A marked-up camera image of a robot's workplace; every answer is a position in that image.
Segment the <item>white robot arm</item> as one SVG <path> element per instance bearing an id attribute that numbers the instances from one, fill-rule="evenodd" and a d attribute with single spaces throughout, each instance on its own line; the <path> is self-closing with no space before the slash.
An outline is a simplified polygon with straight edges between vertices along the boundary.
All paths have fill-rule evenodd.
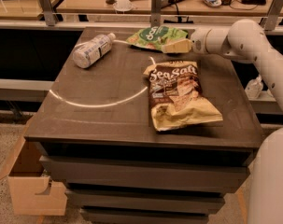
<path id="1" fill-rule="evenodd" d="M 191 33 L 191 50 L 254 64 L 283 112 L 283 55 L 257 22 L 244 19 L 230 27 L 197 26 Z M 283 224 L 283 128 L 262 142 L 255 158 L 248 224 Z"/>

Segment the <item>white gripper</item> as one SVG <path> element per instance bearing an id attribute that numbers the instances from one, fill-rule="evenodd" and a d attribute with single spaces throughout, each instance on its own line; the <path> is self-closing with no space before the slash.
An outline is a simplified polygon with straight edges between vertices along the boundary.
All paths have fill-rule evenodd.
<path id="1" fill-rule="evenodd" d="M 231 51 L 228 42 L 228 28 L 198 28 L 191 34 L 191 40 L 182 38 L 162 45 L 163 53 L 188 53 L 227 55 Z"/>

